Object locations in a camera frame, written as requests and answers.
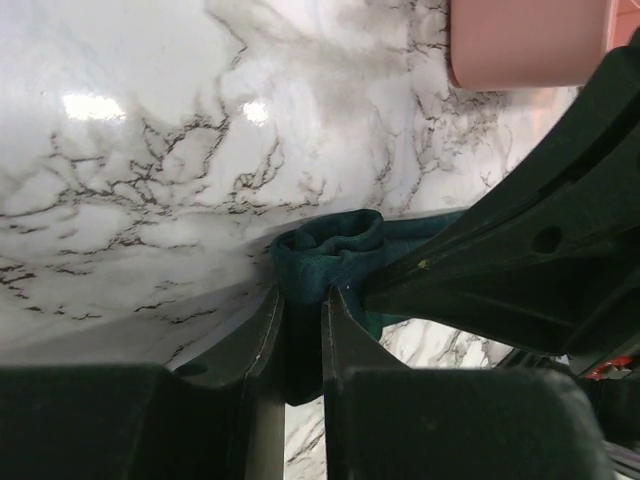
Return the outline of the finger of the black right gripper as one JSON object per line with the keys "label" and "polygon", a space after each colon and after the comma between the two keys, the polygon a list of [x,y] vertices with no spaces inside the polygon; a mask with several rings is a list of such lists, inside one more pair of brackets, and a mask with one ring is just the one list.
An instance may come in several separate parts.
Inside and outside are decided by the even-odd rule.
{"label": "finger of the black right gripper", "polygon": [[538,146],[456,222],[373,274],[424,318],[585,375],[639,348],[639,48],[612,50]]}

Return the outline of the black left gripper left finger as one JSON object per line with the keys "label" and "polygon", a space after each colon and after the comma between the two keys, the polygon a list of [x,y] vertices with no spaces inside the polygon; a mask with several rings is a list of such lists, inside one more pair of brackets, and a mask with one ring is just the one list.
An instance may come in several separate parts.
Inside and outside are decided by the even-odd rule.
{"label": "black left gripper left finger", "polygon": [[153,364],[1,372],[5,479],[279,479],[284,301],[271,290],[218,344]]}

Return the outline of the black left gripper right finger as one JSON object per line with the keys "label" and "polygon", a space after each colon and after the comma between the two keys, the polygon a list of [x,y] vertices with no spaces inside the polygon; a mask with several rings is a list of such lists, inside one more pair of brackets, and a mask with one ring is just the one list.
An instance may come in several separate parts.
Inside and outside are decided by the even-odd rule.
{"label": "black left gripper right finger", "polygon": [[609,479],[585,394],[536,369],[413,369],[352,317],[322,308],[331,479]]}

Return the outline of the dark green tie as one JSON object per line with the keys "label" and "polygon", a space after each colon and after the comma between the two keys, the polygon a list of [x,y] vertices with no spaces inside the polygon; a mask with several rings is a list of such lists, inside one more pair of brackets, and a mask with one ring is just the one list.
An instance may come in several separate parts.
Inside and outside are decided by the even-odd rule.
{"label": "dark green tie", "polygon": [[272,241],[269,251],[285,299],[285,400],[289,405],[304,405],[323,394],[320,328],[327,291],[338,288],[355,321],[378,341],[384,328],[408,318],[366,312],[362,307],[364,281],[461,215],[454,211],[388,221],[376,210],[361,209],[309,220]]}

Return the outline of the pink compartment organizer box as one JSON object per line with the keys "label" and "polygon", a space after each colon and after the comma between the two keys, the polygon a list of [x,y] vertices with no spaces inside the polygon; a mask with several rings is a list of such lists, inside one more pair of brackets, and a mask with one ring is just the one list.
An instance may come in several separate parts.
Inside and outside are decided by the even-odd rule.
{"label": "pink compartment organizer box", "polygon": [[487,92],[583,85],[639,28],[637,1],[452,0],[450,78]]}

